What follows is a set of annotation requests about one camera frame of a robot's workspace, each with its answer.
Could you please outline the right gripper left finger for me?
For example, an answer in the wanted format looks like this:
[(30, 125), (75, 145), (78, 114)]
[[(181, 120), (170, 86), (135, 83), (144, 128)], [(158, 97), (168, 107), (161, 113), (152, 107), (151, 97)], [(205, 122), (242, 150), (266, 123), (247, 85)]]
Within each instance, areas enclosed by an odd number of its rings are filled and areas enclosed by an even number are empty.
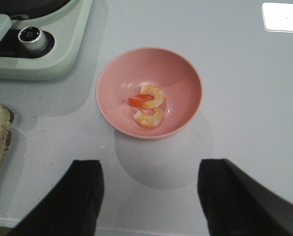
[(74, 160), (10, 236), (93, 236), (104, 196), (98, 160)]

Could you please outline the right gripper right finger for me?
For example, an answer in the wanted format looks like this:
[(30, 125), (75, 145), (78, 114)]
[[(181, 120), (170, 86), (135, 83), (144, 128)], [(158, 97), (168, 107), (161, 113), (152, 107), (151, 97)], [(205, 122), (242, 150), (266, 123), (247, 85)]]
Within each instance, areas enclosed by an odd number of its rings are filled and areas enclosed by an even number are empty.
[(203, 159), (197, 191), (211, 236), (293, 236), (293, 204), (228, 159)]

